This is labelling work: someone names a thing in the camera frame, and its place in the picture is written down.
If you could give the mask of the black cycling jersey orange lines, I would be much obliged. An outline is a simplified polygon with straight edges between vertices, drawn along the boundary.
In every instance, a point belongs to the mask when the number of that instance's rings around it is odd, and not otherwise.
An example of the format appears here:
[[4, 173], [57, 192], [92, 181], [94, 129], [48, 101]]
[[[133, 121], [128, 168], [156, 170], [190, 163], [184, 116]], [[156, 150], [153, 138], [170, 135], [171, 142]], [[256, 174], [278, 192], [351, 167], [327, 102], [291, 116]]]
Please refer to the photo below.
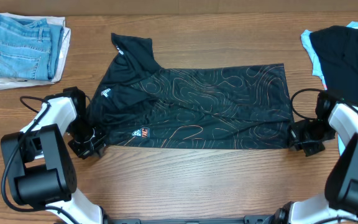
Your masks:
[[108, 145], [283, 149], [293, 121], [283, 64], [163, 68], [151, 39], [113, 34], [118, 53], [87, 108]]

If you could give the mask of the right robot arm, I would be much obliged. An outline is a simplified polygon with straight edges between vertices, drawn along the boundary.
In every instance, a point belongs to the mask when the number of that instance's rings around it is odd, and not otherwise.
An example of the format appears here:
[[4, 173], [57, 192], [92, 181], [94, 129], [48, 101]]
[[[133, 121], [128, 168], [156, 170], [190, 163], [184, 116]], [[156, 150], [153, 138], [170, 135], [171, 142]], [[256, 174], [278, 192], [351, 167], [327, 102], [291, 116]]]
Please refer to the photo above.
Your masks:
[[288, 128], [288, 143], [312, 156], [335, 135], [345, 149], [328, 176], [324, 193], [279, 208], [267, 223], [358, 223], [358, 107], [319, 90], [316, 117], [303, 117]]

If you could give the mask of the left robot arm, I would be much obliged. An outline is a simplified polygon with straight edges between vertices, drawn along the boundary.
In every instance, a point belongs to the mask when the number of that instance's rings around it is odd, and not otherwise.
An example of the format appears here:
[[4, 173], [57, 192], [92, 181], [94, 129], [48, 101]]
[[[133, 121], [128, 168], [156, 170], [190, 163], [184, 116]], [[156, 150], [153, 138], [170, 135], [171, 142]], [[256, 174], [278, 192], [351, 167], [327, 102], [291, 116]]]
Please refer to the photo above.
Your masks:
[[1, 138], [1, 195], [17, 212], [48, 211], [65, 223], [111, 223], [77, 186], [69, 149], [81, 159], [101, 156], [106, 134], [86, 119], [87, 96], [77, 87], [41, 99], [35, 118]]

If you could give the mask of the light blue t-shirt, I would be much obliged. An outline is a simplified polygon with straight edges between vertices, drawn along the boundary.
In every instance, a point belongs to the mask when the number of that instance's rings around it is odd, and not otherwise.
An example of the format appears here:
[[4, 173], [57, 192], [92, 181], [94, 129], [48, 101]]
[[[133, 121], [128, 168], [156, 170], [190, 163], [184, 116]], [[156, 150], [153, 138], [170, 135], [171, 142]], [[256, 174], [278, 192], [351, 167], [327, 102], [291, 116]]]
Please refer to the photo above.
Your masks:
[[301, 43], [312, 62], [312, 75], [325, 90], [358, 95], [358, 22], [305, 30]]

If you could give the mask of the plain black t-shirt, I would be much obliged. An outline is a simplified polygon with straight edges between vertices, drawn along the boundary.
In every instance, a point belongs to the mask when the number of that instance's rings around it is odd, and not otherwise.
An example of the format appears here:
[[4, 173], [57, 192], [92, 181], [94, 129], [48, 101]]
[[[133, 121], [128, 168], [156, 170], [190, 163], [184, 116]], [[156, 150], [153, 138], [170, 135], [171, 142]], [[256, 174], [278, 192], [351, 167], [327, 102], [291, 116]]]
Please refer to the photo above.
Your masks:
[[332, 26], [310, 40], [328, 90], [358, 106], [358, 29]]

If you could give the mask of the folded blue jeans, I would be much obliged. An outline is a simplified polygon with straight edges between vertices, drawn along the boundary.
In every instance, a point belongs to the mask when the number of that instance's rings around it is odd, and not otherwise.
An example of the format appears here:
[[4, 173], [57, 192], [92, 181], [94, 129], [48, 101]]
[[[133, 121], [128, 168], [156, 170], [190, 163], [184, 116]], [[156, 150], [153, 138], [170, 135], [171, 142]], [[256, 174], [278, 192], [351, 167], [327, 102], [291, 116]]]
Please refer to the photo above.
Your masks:
[[51, 81], [56, 74], [64, 28], [46, 19], [0, 14], [0, 78]]

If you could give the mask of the folded white cloth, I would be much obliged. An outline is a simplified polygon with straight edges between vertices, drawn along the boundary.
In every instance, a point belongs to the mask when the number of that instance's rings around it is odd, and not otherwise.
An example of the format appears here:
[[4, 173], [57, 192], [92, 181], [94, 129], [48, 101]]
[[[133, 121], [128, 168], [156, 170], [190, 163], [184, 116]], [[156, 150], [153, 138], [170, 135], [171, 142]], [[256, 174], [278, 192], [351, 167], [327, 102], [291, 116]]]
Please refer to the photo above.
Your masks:
[[71, 29], [65, 27], [65, 17], [53, 17], [53, 16], [20, 16], [10, 13], [0, 13], [1, 16], [10, 17], [15, 21], [28, 22], [28, 21], [38, 21], [45, 19], [48, 25], [51, 26], [61, 26], [62, 27], [62, 36], [60, 37], [58, 44], [58, 58], [56, 62], [56, 72], [55, 76], [50, 81], [31, 81], [31, 80], [20, 80], [17, 78], [0, 78], [0, 90], [7, 90], [11, 88], [24, 88], [30, 86], [39, 86], [39, 85], [52, 85], [56, 82], [59, 82], [62, 78], [65, 61], [67, 58], [68, 49], [70, 46], [71, 38]]

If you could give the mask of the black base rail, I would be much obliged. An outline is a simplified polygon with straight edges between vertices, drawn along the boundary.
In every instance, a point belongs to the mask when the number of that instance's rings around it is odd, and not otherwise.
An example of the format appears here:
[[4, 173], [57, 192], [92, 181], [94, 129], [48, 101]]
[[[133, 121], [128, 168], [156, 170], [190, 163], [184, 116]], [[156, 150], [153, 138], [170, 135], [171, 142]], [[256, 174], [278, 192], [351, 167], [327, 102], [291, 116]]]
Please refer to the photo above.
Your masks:
[[165, 219], [165, 220], [140, 220], [111, 219], [108, 224], [270, 224], [273, 223], [273, 215], [246, 215], [244, 218], [205, 218], [205, 219]]

